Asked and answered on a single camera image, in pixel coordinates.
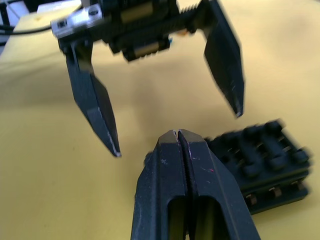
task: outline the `silver metal plate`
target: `silver metal plate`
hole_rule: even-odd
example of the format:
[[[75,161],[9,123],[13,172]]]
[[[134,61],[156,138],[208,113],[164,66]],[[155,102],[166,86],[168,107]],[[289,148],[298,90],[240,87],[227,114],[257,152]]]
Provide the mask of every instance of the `silver metal plate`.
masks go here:
[[[66,18],[51,22],[52,32],[60,39],[103,23],[105,20],[99,4],[84,7]]]

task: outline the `black lego brick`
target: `black lego brick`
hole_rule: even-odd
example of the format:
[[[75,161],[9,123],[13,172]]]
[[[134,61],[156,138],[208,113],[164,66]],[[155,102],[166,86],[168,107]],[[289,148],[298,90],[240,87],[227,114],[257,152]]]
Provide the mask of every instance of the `black lego brick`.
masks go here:
[[[308,194],[309,155],[297,148],[282,124],[270,121],[206,139],[235,177],[251,214],[299,201]]]

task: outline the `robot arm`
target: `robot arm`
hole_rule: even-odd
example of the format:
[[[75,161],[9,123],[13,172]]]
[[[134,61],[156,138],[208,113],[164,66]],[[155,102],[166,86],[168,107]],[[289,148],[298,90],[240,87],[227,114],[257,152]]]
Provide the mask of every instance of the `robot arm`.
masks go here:
[[[243,114],[241,53],[216,0],[179,11],[175,0],[99,0],[51,23],[65,54],[74,100],[111,153],[121,156],[108,92],[95,77],[93,42],[103,40],[128,62],[168,49],[169,34],[200,29],[207,39],[204,55],[214,80],[237,117]]]

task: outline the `scratch mark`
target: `scratch mark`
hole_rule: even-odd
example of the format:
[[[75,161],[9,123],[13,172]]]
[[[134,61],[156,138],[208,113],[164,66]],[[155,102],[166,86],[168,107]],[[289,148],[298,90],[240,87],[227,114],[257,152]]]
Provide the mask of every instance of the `scratch mark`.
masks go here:
[[[164,165],[168,165],[168,163],[167,163],[167,160],[166,160],[166,159],[161,159],[160,161],[161,161],[161,163],[163,163]]]

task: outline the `yellow table surface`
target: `yellow table surface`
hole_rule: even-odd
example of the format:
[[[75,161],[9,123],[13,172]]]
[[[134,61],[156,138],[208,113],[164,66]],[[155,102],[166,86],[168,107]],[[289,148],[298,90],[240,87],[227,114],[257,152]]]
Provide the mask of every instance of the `yellow table surface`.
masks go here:
[[[181,7],[194,3],[182,1]],[[313,152],[302,201],[253,216],[264,240],[320,236],[320,2],[224,0],[242,45],[245,113],[235,119],[206,66],[200,33],[128,64],[94,45],[122,158],[113,158],[76,106],[51,31],[13,36],[0,57],[0,239],[128,240],[137,179],[160,135],[184,128],[217,136],[281,118]],[[72,9],[23,17],[47,25]]]

